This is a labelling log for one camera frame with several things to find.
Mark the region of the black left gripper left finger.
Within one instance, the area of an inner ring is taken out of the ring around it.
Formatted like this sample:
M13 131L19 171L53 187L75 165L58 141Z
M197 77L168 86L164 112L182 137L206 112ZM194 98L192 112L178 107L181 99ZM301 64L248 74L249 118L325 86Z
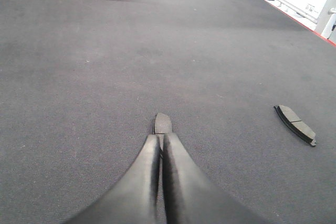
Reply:
M160 141L150 134L126 173L66 223L157 223Z

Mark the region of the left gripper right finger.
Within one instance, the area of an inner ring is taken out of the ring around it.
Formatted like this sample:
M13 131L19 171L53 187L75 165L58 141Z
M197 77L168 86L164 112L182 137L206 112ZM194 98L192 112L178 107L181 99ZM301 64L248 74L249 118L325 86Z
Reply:
M213 183L175 133L164 136L162 180L168 223L268 223Z

